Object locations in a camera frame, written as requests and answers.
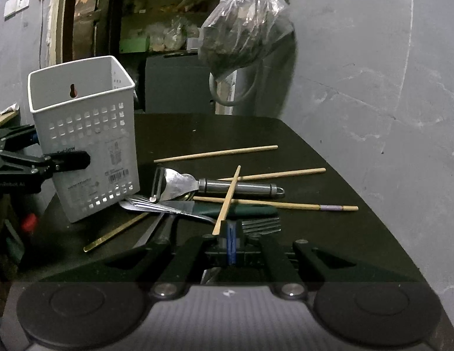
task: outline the barcode label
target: barcode label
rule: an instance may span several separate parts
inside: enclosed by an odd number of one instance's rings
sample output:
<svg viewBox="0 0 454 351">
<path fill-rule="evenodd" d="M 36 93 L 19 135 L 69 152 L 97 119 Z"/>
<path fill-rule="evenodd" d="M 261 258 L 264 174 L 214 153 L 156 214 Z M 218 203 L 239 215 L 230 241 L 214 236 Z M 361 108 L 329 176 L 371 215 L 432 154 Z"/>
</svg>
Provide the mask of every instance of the barcode label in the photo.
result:
<svg viewBox="0 0 454 351">
<path fill-rule="evenodd" d="M 108 181 L 110 183 L 115 183 L 115 182 L 118 182 L 121 178 L 124 178 L 124 177 L 127 177 L 127 176 L 129 176 L 128 169 L 120 170 L 120 171 L 118 171 L 116 173 L 111 174 L 108 177 Z"/>
</svg>

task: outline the chopstick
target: chopstick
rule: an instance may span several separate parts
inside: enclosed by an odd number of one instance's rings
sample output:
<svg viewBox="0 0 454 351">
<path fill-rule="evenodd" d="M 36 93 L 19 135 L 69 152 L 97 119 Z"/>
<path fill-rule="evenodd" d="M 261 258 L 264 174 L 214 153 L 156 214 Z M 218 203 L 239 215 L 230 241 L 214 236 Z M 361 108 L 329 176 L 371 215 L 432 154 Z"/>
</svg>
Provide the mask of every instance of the chopstick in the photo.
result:
<svg viewBox="0 0 454 351">
<path fill-rule="evenodd" d="M 326 171 L 326 169 L 324 167 L 319 167 L 317 169 L 302 169 L 302 170 L 291 170 L 288 172 L 244 175 L 242 177 L 239 177 L 238 180 L 258 180 L 258 179 L 269 179 L 269 178 L 279 178 L 279 177 L 291 177 L 291 176 L 295 176 L 295 175 L 303 176 L 305 174 L 324 173 L 325 171 Z M 219 180 L 232 180 L 232 178 L 220 178 Z"/>
<path fill-rule="evenodd" d="M 139 220 L 144 219 L 147 215 L 149 215 L 149 212 L 143 212 L 140 215 L 137 215 L 135 218 L 128 220 L 126 223 L 123 223 L 119 227 L 116 227 L 113 231 L 110 231 L 109 233 L 106 233 L 102 237 L 98 238 L 97 240 L 93 241 L 89 245 L 86 245 L 83 248 L 84 252 L 89 252 L 92 251 L 94 248 L 97 248 L 99 245 L 105 243 L 105 241 L 110 240 L 112 237 L 116 236 L 120 232 L 124 231 L 128 227 L 131 227 L 133 224 L 137 223 Z"/>
<path fill-rule="evenodd" d="M 223 155 L 226 155 L 226 154 L 262 152 L 262 151 L 265 151 L 265 150 L 274 150 L 274 149 L 277 149 L 277 148 L 279 148 L 277 145 L 268 145 L 268 146 L 255 146 L 253 148 L 220 150 L 220 151 L 216 151 L 216 152 L 197 153 L 197 154 L 188 154 L 188 155 L 185 155 L 185 156 L 160 158 L 160 159 L 155 159 L 154 163 L 169 162 L 169 161 L 181 161 L 181 160 L 184 160 L 184 159 L 195 159 L 195 158 L 223 156 Z"/>
<path fill-rule="evenodd" d="M 227 190 L 227 195 L 225 196 L 222 204 L 222 208 L 220 209 L 219 216 L 217 217 L 216 225 L 214 226 L 214 230 L 212 231 L 213 235 L 218 235 L 220 233 L 220 224 L 225 217 L 227 216 L 228 209 L 230 207 L 230 202 L 232 201 L 233 192 L 235 191 L 235 185 L 237 184 L 238 176 L 240 174 L 241 166 L 237 166 L 237 170 L 235 171 L 235 175 L 233 176 L 232 182 Z"/>
<path fill-rule="evenodd" d="M 193 197 L 195 201 L 222 203 L 224 198 L 213 197 Z M 358 211 L 357 206 L 338 206 L 334 204 L 304 204 L 304 203 L 287 203 L 287 202 L 271 202 L 271 201 L 256 201 L 252 199 L 232 199 L 232 203 L 240 204 L 268 204 L 277 208 L 284 209 L 310 209 L 314 211 Z"/>
</svg>

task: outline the metal screw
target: metal screw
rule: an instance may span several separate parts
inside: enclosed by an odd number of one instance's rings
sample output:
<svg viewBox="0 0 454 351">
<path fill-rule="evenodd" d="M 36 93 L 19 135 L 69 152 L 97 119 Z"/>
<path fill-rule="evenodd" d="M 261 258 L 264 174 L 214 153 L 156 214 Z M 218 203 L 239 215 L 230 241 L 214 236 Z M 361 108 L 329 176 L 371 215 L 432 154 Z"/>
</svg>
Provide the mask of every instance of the metal screw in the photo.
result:
<svg viewBox="0 0 454 351">
<path fill-rule="evenodd" d="M 159 283 L 155 286 L 154 293 L 161 297 L 170 297 L 176 293 L 176 286 L 170 282 Z"/>
<path fill-rule="evenodd" d="M 295 297 L 305 293 L 305 288 L 299 283 L 286 283 L 281 290 L 282 293 L 289 297 Z"/>
</svg>

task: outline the basket hole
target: basket hole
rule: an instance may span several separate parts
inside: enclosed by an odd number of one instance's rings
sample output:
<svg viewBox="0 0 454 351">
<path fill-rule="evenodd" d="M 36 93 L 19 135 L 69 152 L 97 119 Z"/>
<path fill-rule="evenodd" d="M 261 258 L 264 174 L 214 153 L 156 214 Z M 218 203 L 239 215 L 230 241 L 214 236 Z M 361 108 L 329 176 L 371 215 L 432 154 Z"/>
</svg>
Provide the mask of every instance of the basket hole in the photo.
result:
<svg viewBox="0 0 454 351">
<path fill-rule="evenodd" d="M 69 92 L 69 96 L 72 99 L 74 99 L 78 96 L 78 90 L 76 89 L 76 86 L 74 85 L 74 83 L 71 84 L 70 88 L 71 88 L 71 92 Z"/>
</svg>

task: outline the green knife handle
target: green knife handle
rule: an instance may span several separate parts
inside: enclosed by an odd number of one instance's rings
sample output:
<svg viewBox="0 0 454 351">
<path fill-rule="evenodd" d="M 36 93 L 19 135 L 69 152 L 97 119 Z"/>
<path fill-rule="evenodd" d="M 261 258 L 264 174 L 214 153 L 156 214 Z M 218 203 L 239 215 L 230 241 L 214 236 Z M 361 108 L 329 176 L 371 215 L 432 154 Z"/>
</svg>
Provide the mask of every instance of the green knife handle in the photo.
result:
<svg viewBox="0 0 454 351">
<path fill-rule="evenodd" d="M 196 202 L 193 213 L 216 218 L 219 215 L 221 207 L 221 204 Z M 231 204 L 227 218 L 261 218 L 277 215 L 277 208 L 268 204 Z"/>
</svg>

